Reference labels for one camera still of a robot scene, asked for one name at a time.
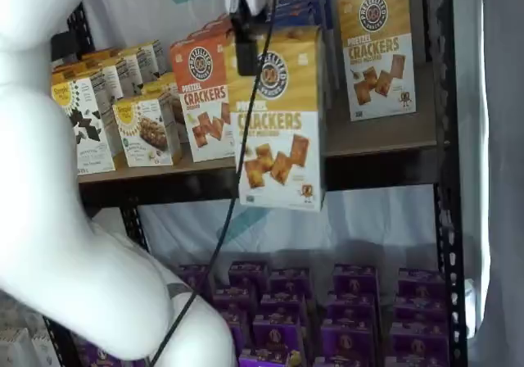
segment shelf board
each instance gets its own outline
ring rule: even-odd
[[[345,94],[327,111],[328,190],[436,181],[431,65],[418,67],[415,75],[416,113],[350,122]],[[226,198],[234,191],[233,180],[233,158],[193,162],[187,144],[183,145],[182,160],[175,166],[123,168],[79,176],[82,198],[91,206],[121,206],[123,201],[133,199],[153,204]]]

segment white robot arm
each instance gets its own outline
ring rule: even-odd
[[[50,38],[81,1],[0,0],[0,142],[9,147],[0,164],[0,288],[137,360],[156,351],[190,290],[84,214],[73,131],[49,93]],[[267,1],[249,0],[252,15]],[[228,326],[198,297],[157,365],[236,365]]]

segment purple box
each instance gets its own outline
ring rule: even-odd
[[[391,350],[448,361],[448,329],[444,324],[394,322],[390,330]]]
[[[247,313],[238,308],[221,310],[219,313],[228,323],[235,342],[235,351],[237,352],[237,357],[239,357],[244,348],[252,345]]]
[[[320,328],[323,355],[348,358],[357,355],[373,367],[376,348],[372,325],[370,319],[325,319]]]
[[[393,311],[400,322],[447,322],[444,303],[438,300],[397,296]]]
[[[195,289],[206,275],[207,267],[207,265],[180,265],[174,269],[174,273],[192,289]],[[205,299],[211,300],[214,289],[215,281],[213,280],[213,275],[210,274],[201,295]]]
[[[267,349],[244,349],[238,358],[239,367],[287,367],[288,354]]]
[[[307,365],[297,314],[259,314],[253,321],[255,345],[270,351],[287,351],[293,365]]]
[[[234,287],[255,287],[257,295],[269,290],[269,269],[263,261],[236,261],[229,267],[229,284]]]
[[[397,353],[386,356],[384,367],[449,367],[449,363],[435,357]]]
[[[222,310],[236,307],[247,311],[251,318],[257,309],[255,291],[253,288],[218,287],[213,294],[213,306]]]
[[[399,295],[445,300],[445,281],[438,271],[400,269]]]
[[[368,367],[368,361],[357,355],[351,358],[320,356],[315,359],[313,367]]]

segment black cable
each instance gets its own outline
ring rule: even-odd
[[[238,168],[237,168],[237,173],[235,175],[235,184],[234,184],[235,186],[238,186],[238,184],[240,183],[240,177],[242,175],[244,156],[246,154],[247,132],[249,130],[249,124],[251,122],[251,113],[253,112],[253,103],[255,102],[256,91],[259,87],[260,78],[262,76],[262,70],[264,68],[264,61],[268,55],[269,43],[271,42],[271,35],[273,34],[273,24],[274,24],[274,19],[276,15],[275,13],[276,9],[277,9],[277,0],[273,0],[271,17],[269,19],[268,33],[267,33],[267,37],[265,39],[265,44],[264,44],[264,51],[262,51],[262,58],[260,59],[258,70],[256,71],[255,83],[253,84],[253,91],[251,92],[251,98],[249,100],[249,107],[247,109],[246,126],[244,127],[244,134],[242,136],[242,146],[240,149],[240,158],[238,160]],[[224,244],[224,240],[226,238],[226,234],[228,233],[229,223],[231,222],[231,217],[233,215],[233,208],[235,207],[236,201],[237,199],[235,197],[231,198],[231,201],[229,203],[228,213],[226,214],[226,220],[224,221],[224,226],[222,228],[222,233],[220,234],[219,241],[216,244],[215,251],[213,252],[213,255],[211,256],[210,263],[207,267],[206,275],[198,283],[198,286],[196,286],[195,289],[193,289],[191,297],[189,297],[189,300],[187,301],[185,306],[180,311],[180,314],[178,314],[177,319],[173,322],[173,324],[169,328],[169,331],[165,335],[164,340],[162,340],[162,342],[160,343],[158,351],[156,352],[155,356],[153,356],[153,359],[151,360],[151,367],[154,367],[155,364],[158,362],[162,352],[164,351],[165,347],[167,347],[169,340],[173,336],[174,331],[180,325],[180,322],[182,322],[183,317],[187,314],[189,307],[191,307],[191,304],[194,302],[195,298],[197,298],[198,294],[204,290],[204,286],[207,281],[207,278],[209,277],[210,272],[213,269],[213,266],[215,265],[216,258],[218,257],[220,253],[220,249],[222,248]]]

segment product box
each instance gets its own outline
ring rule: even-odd
[[[445,300],[445,281],[438,271],[400,269],[399,296]]]
[[[258,42],[264,46],[264,37]],[[317,27],[275,33],[256,94],[240,202],[320,211],[323,187],[323,45]],[[226,49],[230,109],[238,164],[254,78],[237,72],[235,45]]]
[[[180,161],[182,148],[170,94],[121,99],[113,111],[130,167],[175,165]]]
[[[257,297],[269,290],[269,268],[263,261],[234,261],[229,266],[228,276],[234,287],[254,287]]]
[[[61,367],[60,361],[56,356],[55,347],[52,345],[47,330],[41,330],[35,333],[31,341],[33,342],[36,356],[42,367]]]
[[[238,358],[238,367],[292,367],[290,357],[285,351],[244,349]]]
[[[229,308],[220,310],[219,313],[231,330],[233,341],[235,342],[235,351],[237,352],[237,357],[239,357],[244,348],[252,345],[247,312],[238,308]]]
[[[123,57],[128,64],[129,78],[133,84],[134,94],[142,94],[143,85],[155,80],[151,61],[146,52],[137,46],[124,49],[118,55]]]
[[[393,311],[395,320],[400,322],[445,323],[447,321],[444,303],[433,299],[397,296],[395,298],[395,304],[393,305]]]
[[[0,330],[0,365],[9,367],[40,367],[27,328]]]
[[[102,68],[111,105],[121,98],[134,95],[128,64],[122,57],[107,58],[100,61],[99,66]]]
[[[370,319],[325,319],[320,328],[325,356],[360,356],[375,366],[375,340]]]
[[[215,29],[175,43],[170,51],[195,162],[234,155],[225,43],[225,32]]]
[[[291,365],[306,367],[300,319],[296,314],[259,314],[253,320],[255,345],[270,351],[290,352]]]
[[[173,272],[192,289],[195,289],[202,279],[206,276],[208,265],[180,265]],[[211,300],[215,281],[213,274],[210,274],[204,285],[204,291],[201,294],[206,300]]]
[[[73,126],[79,174],[108,172],[125,166],[102,70],[77,74],[65,83],[55,84],[51,91]]]
[[[351,120],[416,111],[409,0],[338,0]]]
[[[237,307],[247,311],[252,318],[258,302],[252,288],[218,287],[213,293],[213,306],[223,310]]]
[[[386,356],[384,367],[449,367],[449,363],[435,357],[394,352]]]
[[[391,350],[448,361],[448,329],[444,324],[394,322],[390,330]]]
[[[315,359],[313,367],[368,367],[368,362],[357,355],[352,357],[320,356]]]

